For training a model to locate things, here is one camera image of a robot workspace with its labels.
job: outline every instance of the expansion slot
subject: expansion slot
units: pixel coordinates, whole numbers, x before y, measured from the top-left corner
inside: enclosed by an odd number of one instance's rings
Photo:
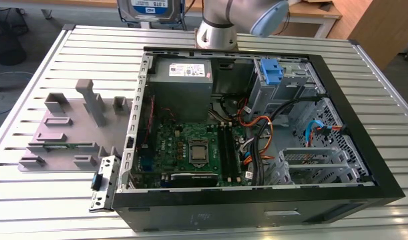
[[[234,141],[234,134],[233,134],[233,127],[227,126],[225,131],[225,144],[227,150],[227,158],[230,162],[230,176],[233,181],[241,182],[239,178],[239,171],[238,171],[238,163],[237,163],[237,154],[235,154],[235,141]]]
[[[226,149],[226,126],[221,125],[218,127],[218,140],[219,140],[219,156],[221,156],[221,163],[222,163],[222,177],[225,181],[229,181],[231,177],[231,166],[230,166],[230,159],[227,156],[227,149]]]

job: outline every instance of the metal sheet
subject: metal sheet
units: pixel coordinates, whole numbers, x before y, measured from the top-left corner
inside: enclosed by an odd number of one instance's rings
[[[405,115],[405,111],[397,105],[353,105],[353,108],[357,114]]]
[[[71,31],[62,33],[0,130],[0,234],[13,233],[0,237],[350,240],[367,236],[408,240],[408,114],[403,102],[385,89],[381,75],[367,68],[370,63],[345,40],[285,36],[262,39],[242,34],[239,48],[325,57],[407,195],[389,206],[363,210],[329,225],[142,234],[134,233],[115,213],[87,212],[93,173],[21,173],[17,164],[45,115],[41,109],[46,108],[50,92],[81,97],[75,82],[91,78],[95,92],[103,97],[131,97],[143,46],[193,48],[195,44],[193,32],[159,29],[78,26],[70,35]]]
[[[379,81],[362,81],[362,80],[353,80],[353,79],[337,79],[338,80],[338,84],[339,84],[339,86],[341,87],[357,87],[357,86],[359,86],[361,88],[363,87],[363,88],[383,88],[383,85],[382,85],[382,83],[379,82]]]

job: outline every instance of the open computer chassis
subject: open computer chassis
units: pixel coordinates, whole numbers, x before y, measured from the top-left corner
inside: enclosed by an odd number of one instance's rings
[[[159,57],[187,59],[302,59],[314,69],[317,88],[327,94],[337,121],[347,126],[346,137],[363,164],[355,184],[322,187],[309,185],[262,185],[138,189],[131,185],[137,153],[138,125],[149,71],[155,71]],[[146,48],[138,95],[134,99],[123,158],[103,159],[97,174],[98,187],[91,212],[117,211],[138,232],[207,230],[215,228],[275,227],[331,223],[359,210],[385,205],[402,197],[403,191],[354,112],[322,56],[293,53],[215,51],[205,49]]]

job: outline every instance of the connector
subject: connector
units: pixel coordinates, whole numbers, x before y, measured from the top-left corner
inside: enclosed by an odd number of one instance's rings
[[[317,128],[314,128],[314,132],[318,135],[329,136],[330,133],[331,133],[331,127],[329,127],[329,126],[317,127]]]
[[[339,133],[341,133],[342,135],[350,135],[350,134],[351,134],[351,133],[350,133],[350,129],[349,129],[349,127],[347,127],[346,125],[342,126],[342,128],[341,128],[341,130],[339,130]]]

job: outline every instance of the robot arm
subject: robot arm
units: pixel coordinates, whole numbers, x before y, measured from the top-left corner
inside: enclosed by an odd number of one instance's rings
[[[287,0],[205,0],[197,34],[203,49],[237,48],[237,27],[262,38],[271,35],[289,12]],[[122,21],[178,24],[185,0],[118,0]]]
[[[203,49],[234,49],[237,28],[262,38],[270,36],[289,13],[286,0],[205,0],[203,7],[197,34]]]

